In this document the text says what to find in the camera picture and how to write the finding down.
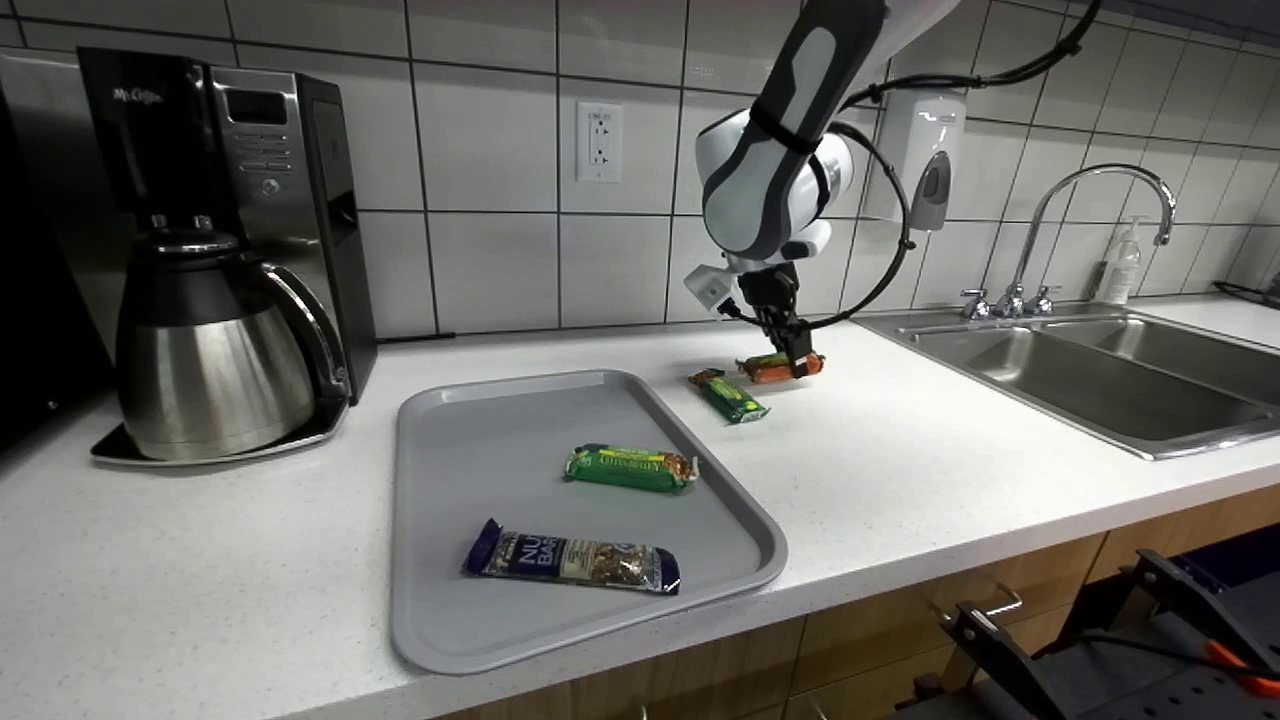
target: electrical outlet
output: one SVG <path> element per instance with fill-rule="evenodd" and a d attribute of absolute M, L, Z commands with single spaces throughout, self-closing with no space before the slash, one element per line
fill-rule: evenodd
<path fill-rule="evenodd" d="M 575 109 L 575 174 L 580 178 L 625 178 L 625 109 L 580 105 Z"/>

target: sink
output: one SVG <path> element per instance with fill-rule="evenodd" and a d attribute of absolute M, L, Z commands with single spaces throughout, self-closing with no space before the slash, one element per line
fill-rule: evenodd
<path fill-rule="evenodd" d="M 1109 310 L 868 326 L 1144 460 L 1280 432 L 1280 356 L 1157 319 Z"/>
<path fill-rule="evenodd" d="M 1186 332 L 1146 317 L 1111 317 L 1111 319 L 1074 319 L 1074 324 L 1065 319 L 1065 324 L 1045 324 L 1045 335 L 1086 342 L 1086 346 L 1280 408 L 1280 356 L 1264 346 Z"/>

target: white countertop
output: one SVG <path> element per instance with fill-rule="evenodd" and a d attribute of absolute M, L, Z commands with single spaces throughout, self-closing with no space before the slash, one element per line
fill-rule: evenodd
<path fill-rule="evenodd" d="M 1280 346 L 1280 310 L 1144 305 Z M 0 717 L 431 717 L 1280 479 L 1280 441 L 1134 460 L 865 326 L 827 370 L 727 429 L 682 376 L 765 351 L 741 326 L 388 342 L 322 446 L 222 470 L 93 469 L 112 408 L 0 462 Z M 482 674 L 423 674 L 388 644 L 391 421 L 431 383 L 618 368 L 788 530 L 751 595 Z"/>

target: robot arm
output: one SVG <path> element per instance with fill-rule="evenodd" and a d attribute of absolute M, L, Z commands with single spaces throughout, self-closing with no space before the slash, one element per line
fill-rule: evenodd
<path fill-rule="evenodd" d="M 851 183 L 851 152 L 827 124 L 859 67 L 878 67 L 950 6 L 957 0 L 808 0 L 756 105 L 697 138 L 704 222 L 727 267 L 697 267 L 682 282 L 723 310 L 741 274 L 791 376 L 815 370 L 791 258 L 830 239 L 820 213 Z"/>

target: coffee maker base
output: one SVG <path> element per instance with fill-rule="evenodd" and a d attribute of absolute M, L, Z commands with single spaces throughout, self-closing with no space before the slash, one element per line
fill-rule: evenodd
<path fill-rule="evenodd" d="M 276 443 L 264 443 L 264 446 L 251 446 L 251 453 L 237 453 L 237 456 L 199 456 L 199 460 L 144 456 L 136 446 L 136 441 L 127 435 L 127 429 L 115 422 L 102 441 L 93 443 L 93 462 L 102 462 L 102 469 L 222 469 L 222 462 L 247 462 L 247 460 L 288 456 L 288 453 L 322 443 L 336 432 L 341 421 L 344 421 L 344 408 L 322 408 L 302 429 L 288 432 Z"/>

